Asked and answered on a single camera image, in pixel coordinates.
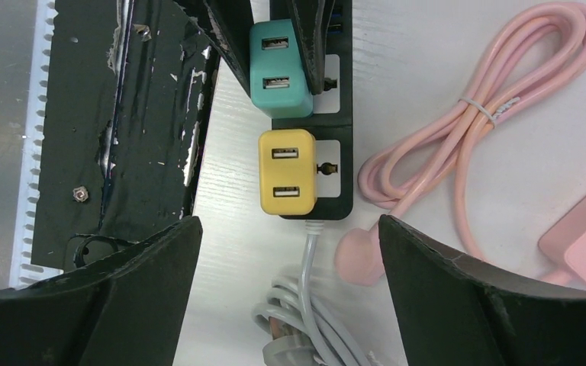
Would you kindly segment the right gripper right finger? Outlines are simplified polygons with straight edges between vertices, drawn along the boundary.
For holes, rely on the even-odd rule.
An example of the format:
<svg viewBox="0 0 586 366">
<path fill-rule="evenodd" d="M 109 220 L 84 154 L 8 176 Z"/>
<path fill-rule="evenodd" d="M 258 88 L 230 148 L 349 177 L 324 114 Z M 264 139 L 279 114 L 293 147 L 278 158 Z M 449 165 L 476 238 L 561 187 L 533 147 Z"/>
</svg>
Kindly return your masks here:
<svg viewBox="0 0 586 366">
<path fill-rule="evenodd" d="M 379 242 L 411 365 L 586 365 L 586 291 L 514 274 L 389 215 Z"/>
</svg>

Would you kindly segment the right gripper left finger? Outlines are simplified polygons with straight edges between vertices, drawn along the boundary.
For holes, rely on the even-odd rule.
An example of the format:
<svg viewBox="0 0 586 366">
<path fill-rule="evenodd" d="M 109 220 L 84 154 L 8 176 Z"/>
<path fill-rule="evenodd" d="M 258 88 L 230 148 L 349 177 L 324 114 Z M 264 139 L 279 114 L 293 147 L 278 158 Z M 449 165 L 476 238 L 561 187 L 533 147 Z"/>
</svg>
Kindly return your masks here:
<svg viewBox="0 0 586 366">
<path fill-rule="evenodd" d="M 0 290 L 0 365 L 171 365 L 202 233 L 186 217 L 83 268 Z"/>
</svg>

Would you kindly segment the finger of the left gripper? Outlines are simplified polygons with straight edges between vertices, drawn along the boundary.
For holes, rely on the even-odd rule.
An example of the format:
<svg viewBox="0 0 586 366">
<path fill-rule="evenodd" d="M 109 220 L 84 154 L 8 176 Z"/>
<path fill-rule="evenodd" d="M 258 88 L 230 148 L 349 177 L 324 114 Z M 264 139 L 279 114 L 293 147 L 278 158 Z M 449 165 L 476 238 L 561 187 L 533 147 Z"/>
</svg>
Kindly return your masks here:
<svg viewBox="0 0 586 366">
<path fill-rule="evenodd" d="M 250 93 L 250 0 L 175 0 L 224 58 L 244 91 Z"/>
<path fill-rule="evenodd" d="M 288 0 L 286 2 L 307 86 L 312 95 L 319 95 L 324 91 L 327 30 L 334 4 L 334 0 Z"/>
</svg>

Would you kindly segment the teal adapter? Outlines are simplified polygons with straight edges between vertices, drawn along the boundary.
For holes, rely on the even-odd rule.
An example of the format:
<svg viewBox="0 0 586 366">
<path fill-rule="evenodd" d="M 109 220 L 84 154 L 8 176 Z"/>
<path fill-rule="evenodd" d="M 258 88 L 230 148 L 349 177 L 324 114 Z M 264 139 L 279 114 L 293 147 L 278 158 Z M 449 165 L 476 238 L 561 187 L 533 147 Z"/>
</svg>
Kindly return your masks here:
<svg viewBox="0 0 586 366">
<path fill-rule="evenodd" d="M 272 119 L 312 114 L 313 97 L 290 19 L 259 22 L 251 27 L 250 97 Z"/>
</svg>

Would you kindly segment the black power strip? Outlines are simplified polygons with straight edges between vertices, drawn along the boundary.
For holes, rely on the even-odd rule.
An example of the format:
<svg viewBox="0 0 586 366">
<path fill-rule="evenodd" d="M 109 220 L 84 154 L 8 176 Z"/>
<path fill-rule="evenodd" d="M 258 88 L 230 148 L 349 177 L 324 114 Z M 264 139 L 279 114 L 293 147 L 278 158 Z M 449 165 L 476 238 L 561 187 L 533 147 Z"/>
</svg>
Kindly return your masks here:
<svg viewBox="0 0 586 366">
<path fill-rule="evenodd" d="M 311 1 L 269 2 L 272 20 L 290 18 L 305 34 L 326 31 L 324 91 L 314 96 L 314 113 L 300 119 L 276 119 L 273 130 L 305 129 L 316 140 L 317 201 L 303 216 L 286 220 L 342 220 L 353 209 L 353 3 L 350 0 L 324 2 L 326 26 L 315 26 L 302 8 Z"/>
</svg>

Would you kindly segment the yellow adapter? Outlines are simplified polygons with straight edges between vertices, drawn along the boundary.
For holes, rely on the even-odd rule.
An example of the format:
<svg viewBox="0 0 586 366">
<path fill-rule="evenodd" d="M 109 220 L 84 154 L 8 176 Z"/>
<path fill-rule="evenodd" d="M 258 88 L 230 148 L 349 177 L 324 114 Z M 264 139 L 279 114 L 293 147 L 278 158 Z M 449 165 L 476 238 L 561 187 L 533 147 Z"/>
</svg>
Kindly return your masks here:
<svg viewBox="0 0 586 366">
<path fill-rule="evenodd" d="M 304 129 L 269 130 L 258 139 L 259 192 L 270 215 L 303 216 L 317 201 L 315 138 Z"/>
</svg>

